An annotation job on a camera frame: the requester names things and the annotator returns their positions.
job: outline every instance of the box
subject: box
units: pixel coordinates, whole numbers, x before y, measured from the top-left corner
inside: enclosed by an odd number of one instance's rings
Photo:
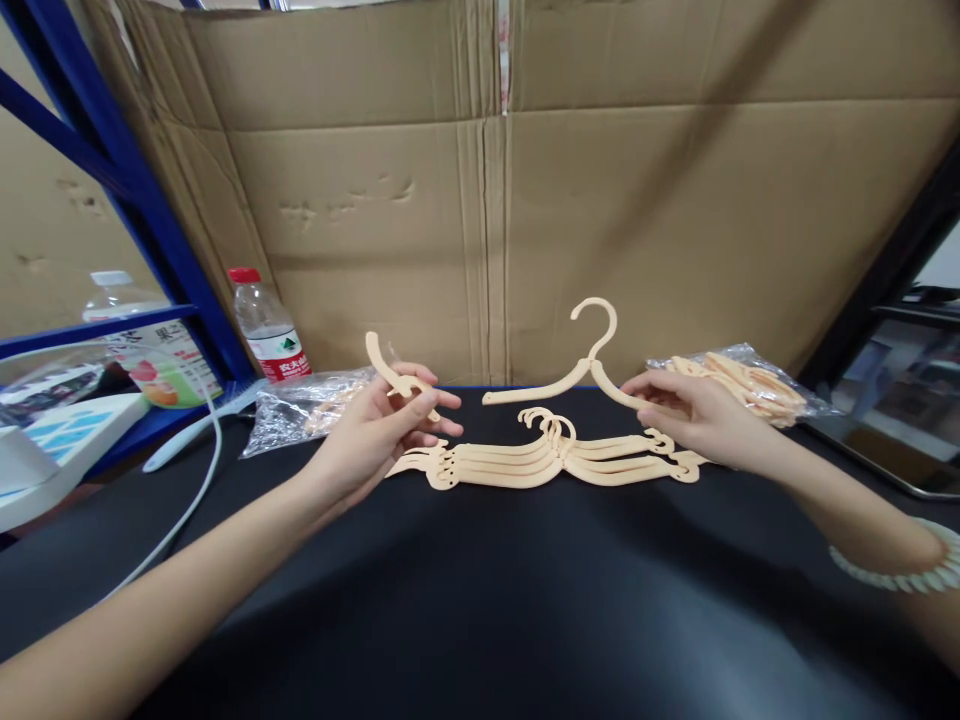
[[[86,5],[224,302],[258,267],[320,370],[376,330],[446,383],[551,382],[599,295],[615,382],[743,341],[796,371],[960,129],[942,0]]]

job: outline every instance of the clothes hanger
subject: clothes hanger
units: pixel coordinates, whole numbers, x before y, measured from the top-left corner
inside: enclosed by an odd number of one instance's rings
[[[400,375],[396,370],[387,365],[383,359],[383,355],[380,353],[380,338],[372,330],[367,333],[366,342],[367,357],[370,358],[370,364],[373,365],[376,371],[380,373],[380,376],[390,383],[390,387],[393,388],[391,392],[387,393],[388,395],[396,395],[399,393],[400,397],[409,400],[413,397],[414,390],[423,392],[424,390],[431,389],[431,386],[427,385],[420,378],[414,375]],[[431,410],[427,418],[431,422],[440,422],[440,415],[436,410]]]
[[[589,305],[599,305],[600,307],[604,308],[607,311],[607,316],[609,317],[610,322],[607,325],[607,332],[605,332],[603,337],[593,344],[593,347],[590,348],[590,352],[587,354],[587,357],[578,360],[573,370],[567,373],[567,375],[560,380],[557,380],[555,383],[537,388],[488,392],[483,396],[483,404],[500,405],[503,403],[528,402],[531,400],[544,400],[546,398],[556,397],[560,393],[566,392],[576,385],[584,377],[584,375],[589,372],[593,376],[593,379],[597,381],[597,386],[600,388],[600,390],[602,390],[603,393],[610,399],[620,403],[621,405],[633,408],[634,410],[641,410],[646,407],[655,407],[658,411],[664,413],[665,415],[670,415],[671,417],[675,417],[679,420],[689,420],[690,418],[687,416],[687,414],[681,412],[680,410],[664,407],[663,405],[656,405],[655,403],[651,403],[642,398],[627,395],[626,393],[622,392],[620,388],[614,385],[613,382],[611,382],[610,378],[607,377],[607,373],[603,369],[603,363],[597,360],[597,353],[604,345],[610,342],[610,339],[613,338],[614,333],[617,331],[617,311],[614,309],[613,305],[603,298],[592,297],[587,298],[582,303],[577,305],[573,309],[573,312],[570,313],[570,319],[576,320],[580,316],[580,311]]]
[[[696,482],[700,478],[699,466],[706,462],[689,450],[675,452],[673,440],[652,428],[646,431],[647,437],[583,442],[577,440],[573,423],[546,408],[526,408],[517,416],[527,427],[538,419],[541,436],[533,443],[519,446],[524,449],[522,453],[513,452],[516,447],[471,443],[447,449],[447,441],[441,440],[431,448],[408,450],[387,477],[404,470],[421,470],[437,490],[449,490],[460,483],[523,490],[544,485],[566,470],[591,485],[616,487],[660,477]],[[563,436],[564,427],[570,437]],[[599,461],[646,451],[656,455]],[[676,464],[666,462],[664,455]]]

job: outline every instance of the clear plastic bag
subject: clear plastic bag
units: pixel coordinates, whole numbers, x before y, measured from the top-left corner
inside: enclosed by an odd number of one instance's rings
[[[66,407],[97,392],[110,378],[115,358],[103,348],[75,348],[59,353],[28,374],[0,389],[0,425],[27,427],[44,412]],[[119,388],[131,386],[126,373],[115,366]]]
[[[647,367],[713,378],[774,427],[790,427],[804,418],[843,414],[764,360],[748,343],[696,355],[647,360]]]
[[[364,367],[266,385],[257,394],[256,421],[241,457],[324,437],[376,376],[373,367]]]

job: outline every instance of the hand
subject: hand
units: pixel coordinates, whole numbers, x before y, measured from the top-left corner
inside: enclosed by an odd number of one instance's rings
[[[423,365],[397,363],[401,375],[416,375],[432,385],[437,376]],[[404,400],[400,395],[387,397],[391,388],[379,375],[357,395],[343,412],[323,445],[298,474],[298,482],[319,491],[325,504],[345,512],[380,483],[405,450],[433,447],[434,433],[452,437],[463,434],[463,427],[440,418],[433,423],[427,415],[437,405],[456,409],[460,398],[442,390],[429,390]]]
[[[790,442],[708,378],[648,370],[628,380],[621,389],[628,395],[684,410],[690,420],[677,420],[656,408],[640,410],[637,417],[644,425],[722,465],[767,475],[780,449]]]

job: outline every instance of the black cloth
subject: black cloth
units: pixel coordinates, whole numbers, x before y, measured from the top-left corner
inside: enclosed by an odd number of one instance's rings
[[[461,391],[450,414],[464,442],[536,437],[516,420],[525,405],[482,407],[482,393]],[[639,432],[594,389],[540,404],[582,439]],[[316,449],[236,460],[247,432],[229,425],[178,548]],[[960,508],[913,500],[806,432],[790,435],[907,512],[960,527]],[[133,568],[183,512],[211,452],[207,439],[160,473],[131,472],[0,553],[0,658]],[[705,466],[693,485],[597,488],[562,474],[535,490],[437,492],[411,472],[307,543],[136,716],[877,720],[956,717],[957,698],[887,594],[840,573],[761,478]]]

